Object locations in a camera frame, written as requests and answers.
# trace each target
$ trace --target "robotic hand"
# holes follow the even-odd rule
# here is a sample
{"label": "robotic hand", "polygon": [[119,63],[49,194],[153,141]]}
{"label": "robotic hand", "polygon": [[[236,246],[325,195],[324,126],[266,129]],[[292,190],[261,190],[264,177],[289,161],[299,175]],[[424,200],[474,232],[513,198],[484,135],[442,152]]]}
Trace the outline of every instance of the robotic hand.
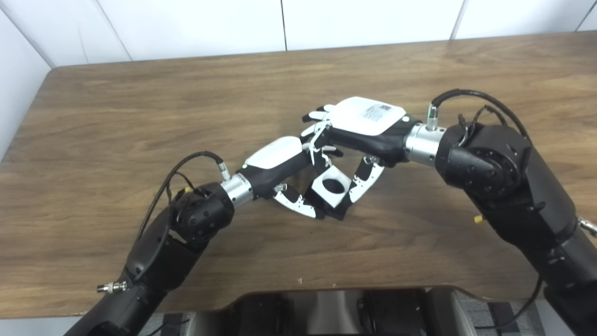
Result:
{"label": "robotic hand", "polygon": [[[321,151],[341,155],[332,146]],[[197,188],[187,181],[189,188],[172,198],[170,179],[185,162],[199,156],[213,158],[224,181]],[[183,283],[209,241],[230,224],[235,210],[252,200],[274,198],[298,213],[323,218],[323,211],[283,183],[309,164],[308,146],[292,136],[279,138],[257,151],[232,177],[224,161],[213,153],[198,152],[183,159],[160,187],[120,277],[97,287],[98,292],[105,292],[104,297],[65,336],[139,334],[167,293]],[[169,205],[145,230],[164,191]],[[181,240],[174,238],[172,231]]]}
{"label": "robotic hand", "polygon": [[[485,105],[471,122],[459,115],[456,125],[438,127],[440,104],[460,95],[485,99],[496,108]],[[501,124],[478,123],[484,111],[495,114]],[[326,213],[341,219],[384,167],[407,161],[432,166],[446,184],[467,194],[503,240],[525,255],[547,285],[546,299],[568,326],[577,335],[597,335],[597,249],[579,230],[597,237],[597,227],[577,217],[574,203],[524,126],[499,100],[478,91],[451,90],[432,100],[423,124],[397,106],[353,97],[325,105],[303,121],[316,121],[301,139],[310,139],[312,163],[324,178],[332,168],[318,151],[322,146],[346,146],[367,154],[340,203],[335,205],[323,192],[307,192],[312,203],[323,203],[319,206]],[[345,181],[341,173],[334,174]],[[319,191],[319,186],[312,187]]]}

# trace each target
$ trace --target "wood grain surface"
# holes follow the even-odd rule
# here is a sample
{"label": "wood grain surface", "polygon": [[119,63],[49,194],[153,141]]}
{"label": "wood grain surface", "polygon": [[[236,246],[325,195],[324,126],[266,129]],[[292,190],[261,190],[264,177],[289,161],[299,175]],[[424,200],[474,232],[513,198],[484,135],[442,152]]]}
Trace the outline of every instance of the wood grain surface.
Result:
{"label": "wood grain surface", "polygon": [[[235,169],[298,135],[301,116],[325,103],[363,96],[424,118],[433,97],[456,87],[511,107],[578,213],[597,219],[597,32],[51,71],[0,166],[0,317],[89,310],[95,285],[116,279],[155,191],[187,154],[208,149]],[[447,102],[441,125],[482,105]],[[350,174],[361,154],[347,154],[335,163]],[[208,160],[182,171],[197,184],[219,181]],[[290,183],[304,188],[310,178],[304,171]],[[474,224],[476,214],[461,191],[414,163],[386,170],[343,222],[258,200],[237,211],[161,309],[311,289],[447,285],[487,300],[529,296],[535,272],[489,225]]]}

